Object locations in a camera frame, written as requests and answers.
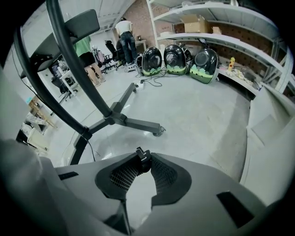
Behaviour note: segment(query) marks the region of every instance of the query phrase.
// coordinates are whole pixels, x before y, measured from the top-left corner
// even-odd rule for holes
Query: mesh panel
[[[138,170],[135,163],[127,162],[119,168],[113,170],[111,172],[110,179],[111,182],[127,192],[137,174]]]
[[[177,172],[156,158],[152,160],[151,173],[156,183],[157,194],[169,188],[177,179]]]

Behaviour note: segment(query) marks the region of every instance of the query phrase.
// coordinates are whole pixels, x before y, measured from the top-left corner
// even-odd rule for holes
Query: man in white shirt
[[[132,35],[132,23],[126,20],[126,18],[122,18],[115,28],[121,38],[121,44],[124,50],[126,62],[130,65],[134,63],[135,59],[137,58],[135,40]],[[132,56],[129,54],[128,45],[130,46]]]

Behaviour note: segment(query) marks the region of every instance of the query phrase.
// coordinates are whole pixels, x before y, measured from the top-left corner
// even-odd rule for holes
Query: cardboard box
[[[212,29],[214,34],[219,34],[219,35],[222,34],[221,29],[219,27],[213,26]]]
[[[185,33],[212,33],[212,29],[208,21],[201,15],[198,17],[195,14],[186,15],[181,17],[184,23]]]

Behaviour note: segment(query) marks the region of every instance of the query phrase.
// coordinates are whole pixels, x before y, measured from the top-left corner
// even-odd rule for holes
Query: jeans
[[[135,40],[131,32],[124,32],[121,34],[121,44],[124,50],[126,62],[129,64],[137,58],[137,51],[135,47]]]

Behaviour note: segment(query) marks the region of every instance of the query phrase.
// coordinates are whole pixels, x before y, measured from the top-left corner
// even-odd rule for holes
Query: black curved pole
[[[79,134],[83,135],[85,138],[89,138],[87,134],[88,128],[81,125],[78,121],[76,121],[51,95],[48,89],[43,84],[40,79],[37,71],[33,68],[30,63],[30,59],[27,53],[27,50],[24,45],[23,36],[22,36],[22,28],[17,27],[14,33],[14,46],[15,51],[18,55],[18,60],[20,65],[22,66],[26,77],[29,82],[32,84],[33,88],[40,96],[40,98],[46,102],[46,105],[67,125],[77,131]]]
[[[90,81],[75,52],[69,33],[65,28],[65,22],[59,6],[59,0],[47,0],[46,4],[55,40],[71,72],[86,95],[90,98],[97,109],[100,110],[103,116],[110,116],[112,113],[111,109]]]

